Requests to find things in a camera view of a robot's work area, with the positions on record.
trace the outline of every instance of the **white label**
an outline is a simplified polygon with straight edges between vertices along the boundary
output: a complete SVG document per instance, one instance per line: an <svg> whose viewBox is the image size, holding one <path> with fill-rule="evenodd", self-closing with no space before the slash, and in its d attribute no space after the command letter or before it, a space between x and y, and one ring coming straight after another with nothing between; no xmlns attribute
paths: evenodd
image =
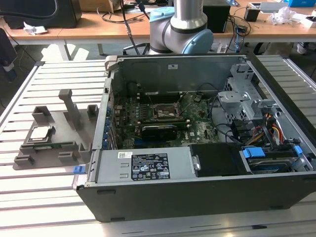
<svg viewBox="0 0 316 237"><path fill-rule="evenodd" d="M168 69L178 69L178 64L169 64Z"/></svg>
<svg viewBox="0 0 316 237"><path fill-rule="evenodd" d="M119 152L118 158L132 158L133 152Z"/></svg>

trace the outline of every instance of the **plastic bag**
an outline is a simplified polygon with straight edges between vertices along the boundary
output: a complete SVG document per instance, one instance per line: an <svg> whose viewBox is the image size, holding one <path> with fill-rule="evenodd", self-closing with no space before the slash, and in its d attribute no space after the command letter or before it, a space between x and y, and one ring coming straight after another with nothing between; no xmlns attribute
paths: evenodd
<svg viewBox="0 0 316 237"><path fill-rule="evenodd" d="M268 17L268 20L270 20L273 25L279 25L284 23L292 24L292 21L290 19L295 13L296 12L291 11L288 6L284 6L278 12L272 13Z"/></svg>

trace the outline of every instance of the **black box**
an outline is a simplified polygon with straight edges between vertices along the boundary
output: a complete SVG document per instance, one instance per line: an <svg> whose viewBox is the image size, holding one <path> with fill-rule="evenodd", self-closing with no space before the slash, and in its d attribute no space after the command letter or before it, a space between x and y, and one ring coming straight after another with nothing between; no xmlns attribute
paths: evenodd
<svg viewBox="0 0 316 237"><path fill-rule="evenodd" d="M246 8L244 19L249 22L255 22L257 21L259 12L260 12L260 9L254 9L254 8L248 7Z"/></svg>
<svg viewBox="0 0 316 237"><path fill-rule="evenodd" d="M225 0L204 0L207 28L213 33L224 33L231 6Z"/></svg>
<svg viewBox="0 0 316 237"><path fill-rule="evenodd" d="M82 12L79 0L58 0L57 14L47 20L33 20L21 17L4 16L5 22L11 29L21 29L23 22L31 26L47 28L75 28ZM2 11L19 12L36 16L49 16L55 11L54 0L0 0Z"/></svg>

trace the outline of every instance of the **blue drive latch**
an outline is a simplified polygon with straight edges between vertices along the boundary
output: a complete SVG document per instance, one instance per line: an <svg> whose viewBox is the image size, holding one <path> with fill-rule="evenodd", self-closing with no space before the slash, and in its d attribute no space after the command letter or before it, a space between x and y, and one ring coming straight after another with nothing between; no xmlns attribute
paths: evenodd
<svg viewBox="0 0 316 237"><path fill-rule="evenodd" d="M242 151L245 158L255 158L255 157L265 157L266 154L264 153L261 147L248 147Z"/></svg>

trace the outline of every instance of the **sticker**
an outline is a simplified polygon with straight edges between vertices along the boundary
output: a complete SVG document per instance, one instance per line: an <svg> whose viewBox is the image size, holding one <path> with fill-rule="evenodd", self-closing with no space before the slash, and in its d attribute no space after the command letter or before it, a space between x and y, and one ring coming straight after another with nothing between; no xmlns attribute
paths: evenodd
<svg viewBox="0 0 316 237"><path fill-rule="evenodd" d="M133 152L119 152L118 158L132 158Z"/></svg>
<svg viewBox="0 0 316 237"><path fill-rule="evenodd" d="M176 70L176 69L178 69L178 64L169 64L168 65L168 69L174 69L174 70Z"/></svg>
<svg viewBox="0 0 316 237"><path fill-rule="evenodd" d="M170 169L167 153L144 155L131 154L131 158L132 180L139 181L152 179L170 179Z"/></svg>

